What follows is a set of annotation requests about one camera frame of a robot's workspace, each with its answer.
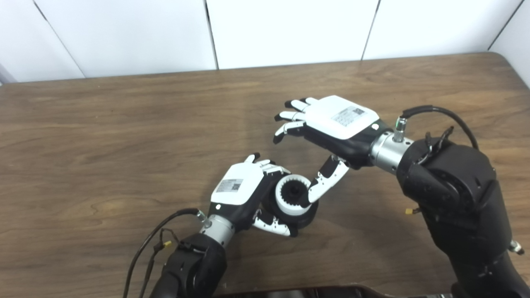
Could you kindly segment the white and black left hand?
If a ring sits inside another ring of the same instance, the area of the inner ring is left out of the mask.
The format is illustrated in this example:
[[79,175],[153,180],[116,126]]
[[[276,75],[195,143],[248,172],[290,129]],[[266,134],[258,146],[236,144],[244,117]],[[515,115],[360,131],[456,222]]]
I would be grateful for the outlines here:
[[215,187],[208,211],[213,222],[211,228],[215,221],[220,221],[232,234],[255,226],[278,235],[297,237],[297,228],[260,207],[277,183],[291,172],[272,160],[259,158],[256,152],[243,162],[233,164]]

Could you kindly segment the white and black right hand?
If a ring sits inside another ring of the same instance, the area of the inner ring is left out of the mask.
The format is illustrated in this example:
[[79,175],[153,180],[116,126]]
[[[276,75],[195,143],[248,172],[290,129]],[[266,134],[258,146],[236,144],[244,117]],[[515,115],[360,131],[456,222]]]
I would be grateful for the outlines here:
[[331,177],[341,178],[340,164],[354,170],[373,167],[373,142],[390,131],[375,111],[339,96],[290,100],[284,106],[286,111],[274,117],[284,124],[275,132],[273,143],[291,135],[330,151],[332,155],[313,181],[323,191],[331,188]]

